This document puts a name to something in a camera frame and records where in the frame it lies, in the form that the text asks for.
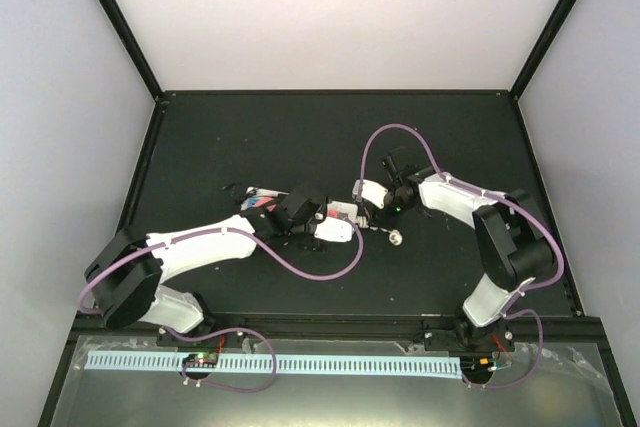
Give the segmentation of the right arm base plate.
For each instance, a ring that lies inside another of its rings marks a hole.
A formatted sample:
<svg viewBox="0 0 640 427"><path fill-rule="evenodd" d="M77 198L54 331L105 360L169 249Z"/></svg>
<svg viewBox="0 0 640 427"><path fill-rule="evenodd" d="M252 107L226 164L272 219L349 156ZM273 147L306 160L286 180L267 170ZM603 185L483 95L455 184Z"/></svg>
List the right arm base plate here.
<svg viewBox="0 0 640 427"><path fill-rule="evenodd" d="M472 355L514 351L514 342L507 338L509 328L502 320L476 327L464 315L430 316L422 319L421 327L426 350Z"/></svg>

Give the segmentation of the white power strip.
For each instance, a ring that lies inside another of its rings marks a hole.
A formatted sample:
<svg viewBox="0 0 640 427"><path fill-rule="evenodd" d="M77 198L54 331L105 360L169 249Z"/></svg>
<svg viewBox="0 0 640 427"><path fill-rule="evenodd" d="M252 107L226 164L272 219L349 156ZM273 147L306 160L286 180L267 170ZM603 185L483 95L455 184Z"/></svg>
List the white power strip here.
<svg viewBox="0 0 640 427"><path fill-rule="evenodd" d="M346 219L353 224L358 224L358 206L356 204L332 200L327 195L320 194L308 187L298 187L290 193L250 187L238 201L241 212L248 212L242 211L242 204L254 196L271 196L278 199L276 208L271 212L264 209L250 209L248 211L256 211L256 216L269 219L283 230L309 221L320 223L327 217Z"/></svg>

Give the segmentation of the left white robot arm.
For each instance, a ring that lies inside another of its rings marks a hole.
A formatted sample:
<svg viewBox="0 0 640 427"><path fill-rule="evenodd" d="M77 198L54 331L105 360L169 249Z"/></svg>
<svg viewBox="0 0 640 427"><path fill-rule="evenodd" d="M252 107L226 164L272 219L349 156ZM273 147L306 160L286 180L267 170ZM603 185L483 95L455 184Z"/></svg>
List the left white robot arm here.
<svg viewBox="0 0 640 427"><path fill-rule="evenodd" d="M294 236L315 242L352 238L351 225L329 207L327 197L306 187L289 193L246 188L237 213L212 224L177 232L117 232L87 268L79 309L106 327L144 322L180 334L193 346L207 344L215 323L198 293L170 287L171 280L214 264L269 254Z"/></svg>

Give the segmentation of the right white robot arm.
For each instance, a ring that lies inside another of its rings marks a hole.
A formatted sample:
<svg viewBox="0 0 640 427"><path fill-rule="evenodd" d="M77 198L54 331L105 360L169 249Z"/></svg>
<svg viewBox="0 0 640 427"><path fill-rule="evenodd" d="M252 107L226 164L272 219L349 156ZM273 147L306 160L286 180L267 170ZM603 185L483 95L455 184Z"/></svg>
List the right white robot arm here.
<svg viewBox="0 0 640 427"><path fill-rule="evenodd" d="M467 351L479 350L496 323L528 291L553 284L564 272L558 242L528 193L486 191L433 165L420 169L395 152L382 160L389 183L360 175L353 198L368 222L379 226L393 214L421 206L470 227L476 237L482 275L455 314L452 335Z"/></svg>

